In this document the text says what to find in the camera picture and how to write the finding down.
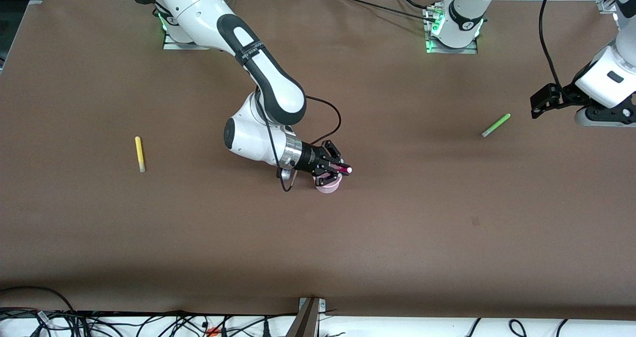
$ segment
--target brown table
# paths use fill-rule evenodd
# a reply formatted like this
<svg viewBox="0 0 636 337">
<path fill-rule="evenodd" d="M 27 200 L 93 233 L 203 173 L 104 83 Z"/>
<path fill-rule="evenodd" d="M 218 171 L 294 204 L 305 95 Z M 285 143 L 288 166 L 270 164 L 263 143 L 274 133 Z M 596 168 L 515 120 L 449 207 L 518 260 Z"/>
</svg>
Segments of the brown table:
<svg viewBox="0 0 636 337">
<path fill-rule="evenodd" d="M 92 310 L 272 314 L 316 294 L 341 314 L 636 318 L 634 131 L 577 126 L 574 108 L 531 119 L 551 80 L 539 2 L 493 2 L 462 56 L 426 54 L 421 21 L 347 0 L 232 6 L 340 108 L 352 176 L 331 195 L 306 175 L 282 192 L 273 167 L 223 145 L 254 86 L 234 58 L 161 50 L 150 6 L 44 0 L 0 76 L 2 286 Z M 545 31 L 568 82 L 616 26 L 559 1 Z M 297 131 L 334 124 L 309 102 Z"/>
</svg>

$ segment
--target marker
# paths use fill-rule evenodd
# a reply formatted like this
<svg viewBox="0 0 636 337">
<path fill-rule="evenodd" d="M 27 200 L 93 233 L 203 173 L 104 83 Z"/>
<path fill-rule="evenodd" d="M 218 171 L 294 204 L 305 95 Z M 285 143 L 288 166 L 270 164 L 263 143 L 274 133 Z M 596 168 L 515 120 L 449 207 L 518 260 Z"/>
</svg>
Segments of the marker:
<svg viewBox="0 0 636 337">
<path fill-rule="evenodd" d="M 504 115 L 504 117 L 501 117 L 497 122 L 495 122 L 495 124 L 493 124 L 490 128 L 488 128 L 486 131 L 484 131 L 481 134 L 481 136 L 486 138 L 488 135 L 490 135 L 490 133 L 492 133 L 494 130 L 499 128 L 499 126 L 504 124 L 504 122 L 506 122 L 509 118 L 510 118 L 510 113 L 506 113 Z"/>
<path fill-rule="evenodd" d="M 145 172 L 146 165 L 144 164 L 144 151 L 141 149 L 141 137 L 135 137 L 135 145 L 137 146 L 137 161 L 139 161 L 139 172 Z"/>
</svg>

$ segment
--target black strap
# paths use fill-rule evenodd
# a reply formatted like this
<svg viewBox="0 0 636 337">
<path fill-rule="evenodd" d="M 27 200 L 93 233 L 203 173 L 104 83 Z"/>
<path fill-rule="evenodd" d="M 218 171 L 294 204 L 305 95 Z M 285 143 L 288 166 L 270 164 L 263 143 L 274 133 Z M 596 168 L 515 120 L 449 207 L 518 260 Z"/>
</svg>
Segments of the black strap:
<svg viewBox="0 0 636 337">
<path fill-rule="evenodd" d="M 238 63 L 243 66 L 245 63 L 250 61 L 256 54 L 258 54 L 259 50 L 265 48 L 265 44 L 261 40 L 256 40 L 246 46 L 241 47 L 241 49 L 234 55 L 234 58 L 238 61 Z"/>
<path fill-rule="evenodd" d="M 470 31 L 475 27 L 475 25 L 479 24 L 481 18 L 483 18 L 483 14 L 479 18 L 467 18 L 461 16 L 455 9 L 455 0 L 450 2 L 450 6 L 448 7 L 448 13 L 454 22 L 457 23 L 459 29 L 461 31 Z"/>
</svg>

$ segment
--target green marker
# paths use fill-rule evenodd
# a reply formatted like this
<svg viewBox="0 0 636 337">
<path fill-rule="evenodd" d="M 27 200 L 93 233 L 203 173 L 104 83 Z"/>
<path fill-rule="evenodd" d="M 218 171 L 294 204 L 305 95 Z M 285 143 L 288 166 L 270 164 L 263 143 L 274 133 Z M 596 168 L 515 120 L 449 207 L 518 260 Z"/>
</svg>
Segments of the green marker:
<svg viewBox="0 0 636 337">
<path fill-rule="evenodd" d="M 506 122 L 509 118 L 510 118 L 510 113 L 506 113 L 504 117 L 501 117 L 497 122 L 495 122 L 495 124 L 493 124 L 490 128 L 484 131 L 484 133 L 482 133 L 481 136 L 484 138 L 487 137 L 488 135 L 490 135 L 490 133 L 492 133 L 494 130 L 499 128 L 499 126 L 504 124 L 504 122 Z"/>
</svg>

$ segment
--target yellow marker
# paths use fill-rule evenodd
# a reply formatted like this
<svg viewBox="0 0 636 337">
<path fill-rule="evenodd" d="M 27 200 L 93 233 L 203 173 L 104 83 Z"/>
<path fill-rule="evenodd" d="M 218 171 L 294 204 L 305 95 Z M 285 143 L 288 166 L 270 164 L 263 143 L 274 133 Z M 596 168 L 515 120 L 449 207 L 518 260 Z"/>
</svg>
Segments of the yellow marker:
<svg viewBox="0 0 636 337">
<path fill-rule="evenodd" d="M 146 165 L 144 164 L 144 151 L 141 149 L 141 137 L 135 137 L 135 145 L 137 146 L 137 160 L 139 161 L 139 172 L 146 171 Z"/>
</svg>

